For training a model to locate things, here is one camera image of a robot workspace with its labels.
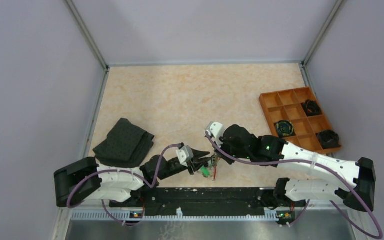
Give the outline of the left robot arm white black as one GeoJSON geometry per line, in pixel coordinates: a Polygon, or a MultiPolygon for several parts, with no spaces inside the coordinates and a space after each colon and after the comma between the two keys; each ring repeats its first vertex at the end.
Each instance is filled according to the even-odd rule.
{"type": "Polygon", "coordinates": [[[140,193],[156,188],[160,180],[184,171],[211,177],[217,161],[215,155],[189,146],[177,149],[170,160],[155,155],[133,168],[108,166],[87,157],[54,172],[56,205],[75,208],[84,202],[112,201],[134,207],[140,202],[140,193]]]}

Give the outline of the keyring with coloured keys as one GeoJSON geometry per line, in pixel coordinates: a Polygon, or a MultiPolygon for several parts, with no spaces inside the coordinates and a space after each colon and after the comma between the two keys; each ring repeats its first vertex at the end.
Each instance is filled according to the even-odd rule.
{"type": "Polygon", "coordinates": [[[220,157],[215,153],[208,159],[209,160],[200,167],[198,173],[201,174],[204,178],[214,182],[217,178],[218,163],[220,161],[220,157]]]}

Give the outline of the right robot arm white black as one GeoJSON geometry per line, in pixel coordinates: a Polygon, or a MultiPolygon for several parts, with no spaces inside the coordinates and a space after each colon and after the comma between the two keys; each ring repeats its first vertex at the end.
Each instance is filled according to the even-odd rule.
{"type": "Polygon", "coordinates": [[[348,161],[329,157],[273,135],[255,136],[237,124],[225,128],[219,122],[211,122],[205,136],[230,164],[270,166],[314,178],[279,179],[273,192],[273,200],[279,206],[287,206],[291,201],[320,200],[341,201],[360,212],[374,210],[376,172],[369,158],[348,161]]]}

